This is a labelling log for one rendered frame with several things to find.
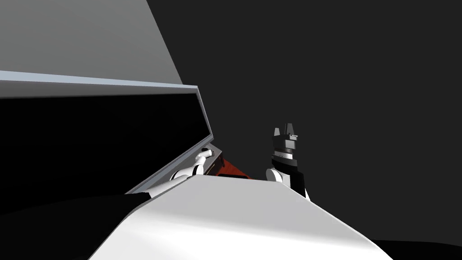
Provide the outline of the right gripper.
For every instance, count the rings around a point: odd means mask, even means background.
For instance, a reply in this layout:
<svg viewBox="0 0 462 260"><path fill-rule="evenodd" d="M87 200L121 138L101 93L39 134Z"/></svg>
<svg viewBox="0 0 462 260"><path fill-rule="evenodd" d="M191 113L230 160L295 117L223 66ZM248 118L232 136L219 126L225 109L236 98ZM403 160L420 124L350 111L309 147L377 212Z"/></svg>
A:
<svg viewBox="0 0 462 260"><path fill-rule="evenodd" d="M296 149L297 135L294 135L292 123L286 123L284 127L284 135L281 134L279 128L275 128L272 137L275 156L294 159L294 151Z"/></svg>

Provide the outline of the red-brown wooden cabinet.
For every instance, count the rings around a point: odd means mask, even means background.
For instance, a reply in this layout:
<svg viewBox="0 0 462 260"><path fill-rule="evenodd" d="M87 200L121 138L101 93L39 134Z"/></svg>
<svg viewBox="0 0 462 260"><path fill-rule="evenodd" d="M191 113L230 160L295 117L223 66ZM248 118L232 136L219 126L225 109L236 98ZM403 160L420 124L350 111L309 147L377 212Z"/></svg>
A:
<svg viewBox="0 0 462 260"><path fill-rule="evenodd" d="M218 149L212 144L206 145L202 150L209 149L212 151L212 156L206 159L204 165L204 174L209 176L224 176L242 179L252 179L249 175L245 174L237 167L229 163L224 158L222 150Z"/></svg>

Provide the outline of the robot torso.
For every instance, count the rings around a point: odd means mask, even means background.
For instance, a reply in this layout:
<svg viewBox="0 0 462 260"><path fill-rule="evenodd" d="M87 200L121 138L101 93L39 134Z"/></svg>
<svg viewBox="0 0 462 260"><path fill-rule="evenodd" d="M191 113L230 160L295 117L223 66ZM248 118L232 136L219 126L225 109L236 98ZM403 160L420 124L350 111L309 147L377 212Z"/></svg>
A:
<svg viewBox="0 0 462 260"><path fill-rule="evenodd" d="M180 176L148 193L89 260L392 260L280 182Z"/></svg>

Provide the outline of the black panel with grey frame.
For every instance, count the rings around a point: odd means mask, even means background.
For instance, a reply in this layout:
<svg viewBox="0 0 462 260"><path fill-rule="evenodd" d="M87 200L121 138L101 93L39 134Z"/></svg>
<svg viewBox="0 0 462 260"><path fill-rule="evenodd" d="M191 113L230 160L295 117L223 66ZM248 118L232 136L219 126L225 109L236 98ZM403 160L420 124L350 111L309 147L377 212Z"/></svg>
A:
<svg viewBox="0 0 462 260"><path fill-rule="evenodd" d="M0 70L0 216L141 192L212 139L197 86Z"/></svg>

